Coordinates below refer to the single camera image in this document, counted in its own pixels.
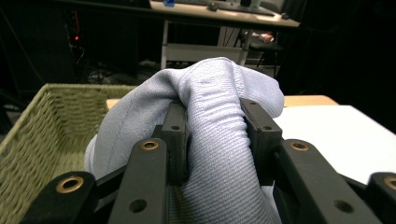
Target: dark background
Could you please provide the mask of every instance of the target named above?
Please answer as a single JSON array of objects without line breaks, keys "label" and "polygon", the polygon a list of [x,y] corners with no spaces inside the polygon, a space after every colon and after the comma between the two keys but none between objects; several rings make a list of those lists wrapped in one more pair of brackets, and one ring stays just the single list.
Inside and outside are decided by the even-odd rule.
[{"label": "dark background", "polygon": [[[64,27],[64,11],[73,8],[0,6],[7,15],[0,17],[1,91],[27,102],[44,83],[83,81],[77,66],[81,52],[69,48],[76,27]],[[288,50],[276,79],[285,95],[328,95],[396,133],[395,9],[390,0],[285,1],[282,10],[307,30],[280,36]],[[137,76],[138,62],[160,61],[161,20],[87,9],[78,13],[81,40],[74,44],[84,47],[84,57],[106,62],[129,76]],[[171,40],[216,45],[219,28],[175,24],[171,32]]]}]

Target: blue object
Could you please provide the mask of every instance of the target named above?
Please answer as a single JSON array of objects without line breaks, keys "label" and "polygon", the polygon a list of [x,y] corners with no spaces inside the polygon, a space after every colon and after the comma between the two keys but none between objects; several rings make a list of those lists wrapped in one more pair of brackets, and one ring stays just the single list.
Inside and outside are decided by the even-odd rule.
[{"label": "blue object", "polygon": [[163,0],[163,5],[166,7],[174,7],[175,0]]}]

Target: light blue fabric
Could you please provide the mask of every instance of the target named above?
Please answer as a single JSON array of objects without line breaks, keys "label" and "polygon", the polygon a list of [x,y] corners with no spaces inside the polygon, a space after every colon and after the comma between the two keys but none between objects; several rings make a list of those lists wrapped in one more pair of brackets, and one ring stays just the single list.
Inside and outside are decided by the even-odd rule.
[{"label": "light blue fabric", "polygon": [[284,104],[274,79],[226,58],[164,69],[106,114],[85,169],[100,178],[125,165],[132,146],[149,138],[168,104],[180,99],[191,130],[190,179],[170,189],[170,223],[280,222],[270,190],[259,185],[239,98],[256,101],[273,118]]}]

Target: keyboard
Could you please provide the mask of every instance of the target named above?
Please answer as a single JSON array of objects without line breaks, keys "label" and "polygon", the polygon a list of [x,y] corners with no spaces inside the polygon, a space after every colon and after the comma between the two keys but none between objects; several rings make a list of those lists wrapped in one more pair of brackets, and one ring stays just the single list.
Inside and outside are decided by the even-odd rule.
[{"label": "keyboard", "polygon": [[237,12],[245,12],[245,13],[251,13],[251,14],[259,14],[263,16],[270,16],[274,17],[275,14],[262,7],[241,7],[239,4],[219,4],[219,9],[221,10],[227,10],[227,11],[237,11]]},{"label": "keyboard", "polygon": [[[163,2],[163,0],[151,0],[153,2]],[[175,0],[176,4],[186,4],[186,5],[194,5],[194,6],[207,6],[209,4],[208,1],[205,0]]]}]

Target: ribbed fabric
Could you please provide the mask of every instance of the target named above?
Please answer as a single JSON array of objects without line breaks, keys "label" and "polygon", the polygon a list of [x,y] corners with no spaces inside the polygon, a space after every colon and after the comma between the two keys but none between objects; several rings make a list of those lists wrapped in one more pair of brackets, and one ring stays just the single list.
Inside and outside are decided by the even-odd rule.
[{"label": "ribbed fabric", "polygon": [[87,147],[86,170],[100,178],[126,164],[134,143],[151,136],[178,98],[188,109],[190,179],[171,188],[170,223],[279,222],[257,179],[239,98],[274,118],[283,94],[274,79],[225,58],[164,69],[120,99]]}]

